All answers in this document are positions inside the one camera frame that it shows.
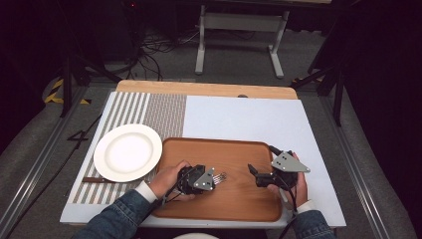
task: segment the person's right hand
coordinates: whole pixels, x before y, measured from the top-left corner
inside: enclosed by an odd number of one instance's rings
[[[293,157],[299,160],[295,153],[293,153]],[[280,188],[277,185],[270,184],[267,186],[267,188],[278,197],[281,197]],[[293,194],[296,193],[295,198],[297,207],[300,207],[302,204],[308,201],[308,185],[307,181],[305,180],[305,174],[303,172],[298,172],[298,183],[291,189],[291,191]],[[288,198],[289,203],[293,205],[293,198],[289,191],[285,191],[285,195]]]

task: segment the black curtain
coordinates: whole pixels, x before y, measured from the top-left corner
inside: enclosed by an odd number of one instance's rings
[[[422,5],[363,3],[368,18],[347,22],[355,28],[350,39],[359,43],[343,71],[345,86],[380,166],[422,238]]]
[[[27,1],[0,10],[0,153],[45,106],[42,93],[61,68],[58,48]]]

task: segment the denim jacket sleeve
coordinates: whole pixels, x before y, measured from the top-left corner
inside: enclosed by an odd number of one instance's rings
[[[332,230],[326,224],[322,213],[317,210],[310,210],[298,214],[293,227],[298,239],[336,238]]]
[[[130,190],[91,219],[73,238],[131,238],[151,209],[143,196]]]

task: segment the wooden board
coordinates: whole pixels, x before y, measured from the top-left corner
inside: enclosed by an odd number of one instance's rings
[[[258,99],[297,100],[292,88],[244,85],[223,85],[182,82],[150,82],[124,80],[118,83],[117,92],[143,92],[152,94],[175,94],[188,96],[234,97],[240,95]]]
[[[276,221],[281,217],[281,203],[267,188],[257,187],[249,172],[251,163],[259,172],[271,172],[272,154],[263,142],[168,138],[157,171],[187,160],[192,166],[202,164],[214,175],[227,173],[226,181],[212,191],[196,195],[188,202],[171,201],[156,209],[157,217],[230,220]]]

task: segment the person's left hand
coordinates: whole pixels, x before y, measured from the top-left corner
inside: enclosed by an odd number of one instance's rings
[[[182,160],[176,166],[166,167],[160,170],[149,183],[149,188],[158,199],[161,199],[165,193],[173,187],[177,181],[177,174],[183,167],[190,166],[189,162]],[[170,194],[169,198],[172,198],[176,194]],[[180,195],[177,197],[178,201],[187,201],[193,199],[195,195]]]

